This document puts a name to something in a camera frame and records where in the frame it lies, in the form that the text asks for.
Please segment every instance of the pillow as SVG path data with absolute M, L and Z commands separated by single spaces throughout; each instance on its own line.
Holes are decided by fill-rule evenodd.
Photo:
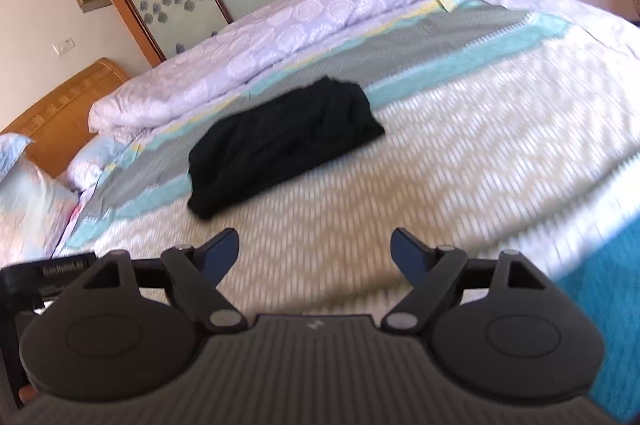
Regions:
M 50 257 L 78 196 L 20 157 L 0 180 L 0 266 Z
M 71 188 L 84 192 L 95 185 L 104 168 L 117 160 L 128 145 L 108 134 L 94 136 L 66 168 L 66 179 Z
M 23 153 L 24 148 L 31 143 L 31 139 L 23 134 L 0 134 L 0 181 L 14 166 Z

